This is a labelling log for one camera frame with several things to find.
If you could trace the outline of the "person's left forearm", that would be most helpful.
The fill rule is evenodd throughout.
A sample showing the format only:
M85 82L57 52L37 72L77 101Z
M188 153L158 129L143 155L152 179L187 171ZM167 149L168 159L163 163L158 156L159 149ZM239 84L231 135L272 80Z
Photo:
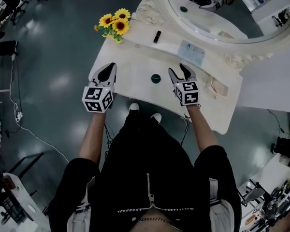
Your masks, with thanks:
M91 160L99 166L106 113L94 113L87 128L78 157Z

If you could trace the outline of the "cream ornate dressing table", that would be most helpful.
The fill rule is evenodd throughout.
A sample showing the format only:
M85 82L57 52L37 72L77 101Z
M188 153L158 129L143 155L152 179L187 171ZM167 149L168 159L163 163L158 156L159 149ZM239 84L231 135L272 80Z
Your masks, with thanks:
M158 43L153 43L158 30L161 31L160 38ZM94 72L103 65L114 62L117 65L115 93L186 116L188 112L174 95L168 74L168 69L172 68L178 77L183 77L179 64L185 64L195 71L203 116L212 130L225 134L237 104L242 77L222 56L204 47L200 47L205 50L200 67L178 57L177 52L183 40L169 28L150 26L133 19L122 43L116 43L110 37L105 39L88 77L92 78ZM158 84L151 81L153 74L160 75ZM229 88L227 97L214 99L209 95L205 90L208 76Z

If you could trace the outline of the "pale blue mask packet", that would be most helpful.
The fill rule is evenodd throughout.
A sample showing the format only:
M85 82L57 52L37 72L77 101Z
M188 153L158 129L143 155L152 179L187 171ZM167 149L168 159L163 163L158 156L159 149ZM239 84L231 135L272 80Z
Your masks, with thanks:
M177 56L190 62L196 66L202 66L203 60L205 58L205 50L183 40L180 43Z

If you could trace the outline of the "person's right forearm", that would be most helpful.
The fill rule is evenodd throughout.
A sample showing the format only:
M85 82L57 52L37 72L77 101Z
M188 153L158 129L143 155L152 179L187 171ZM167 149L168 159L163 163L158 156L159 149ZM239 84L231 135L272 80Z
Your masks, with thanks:
M198 105L188 105L187 111L193 124L200 152L210 146L218 145L218 141Z

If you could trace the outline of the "person's black clothing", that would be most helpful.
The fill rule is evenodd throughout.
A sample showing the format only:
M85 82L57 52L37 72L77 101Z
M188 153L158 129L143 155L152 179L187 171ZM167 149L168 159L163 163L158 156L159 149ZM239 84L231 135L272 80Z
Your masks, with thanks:
M225 149L213 145L192 163L180 143L150 120L126 123L102 168L83 158L67 165L49 206L52 232L67 223L84 197L91 207L90 232L129 232L151 207L184 232L214 232L210 203L233 210L239 232L241 203Z

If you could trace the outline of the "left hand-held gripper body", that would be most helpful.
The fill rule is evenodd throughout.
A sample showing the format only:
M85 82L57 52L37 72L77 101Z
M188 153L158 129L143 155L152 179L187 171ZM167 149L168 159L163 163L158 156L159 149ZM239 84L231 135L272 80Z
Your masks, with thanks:
M114 82L110 84L97 84L89 82L84 88L82 102L88 112L105 113L107 109L112 107L115 95Z

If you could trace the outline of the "yellow sunflower bouquet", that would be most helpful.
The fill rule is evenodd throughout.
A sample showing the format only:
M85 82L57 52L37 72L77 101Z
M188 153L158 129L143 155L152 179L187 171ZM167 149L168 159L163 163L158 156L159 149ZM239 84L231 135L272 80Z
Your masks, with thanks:
M111 37L120 44L123 35L130 30L131 13L125 8L117 10L114 14L105 14L99 19L98 25L94 26L95 31L101 31L102 37Z

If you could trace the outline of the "grey chair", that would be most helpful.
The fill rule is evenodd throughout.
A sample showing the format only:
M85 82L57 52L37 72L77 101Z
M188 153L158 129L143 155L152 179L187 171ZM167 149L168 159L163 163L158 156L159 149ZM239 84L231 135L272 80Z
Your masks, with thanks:
M253 201L255 201L257 204L264 202L264 194L265 190L261 187L260 184L257 185L257 183L254 182L252 179L249 179L247 181L245 194L241 194L239 192L239 195L241 197L241 204L244 207L247 207L247 205Z

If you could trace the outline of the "white drawer with knob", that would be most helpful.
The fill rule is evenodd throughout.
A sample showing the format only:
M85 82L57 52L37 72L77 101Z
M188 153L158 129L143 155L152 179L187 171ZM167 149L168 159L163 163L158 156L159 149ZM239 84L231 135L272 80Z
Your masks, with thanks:
M208 76L205 90L209 93L209 95L217 99L218 97L227 97L228 95L228 87L222 84L220 81L215 79L212 76Z

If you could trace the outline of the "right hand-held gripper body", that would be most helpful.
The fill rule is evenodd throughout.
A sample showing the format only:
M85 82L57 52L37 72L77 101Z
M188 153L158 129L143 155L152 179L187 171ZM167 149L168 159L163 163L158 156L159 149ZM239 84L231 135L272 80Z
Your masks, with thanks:
M197 81L185 81L174 84L175 96L182 106L199 104Z

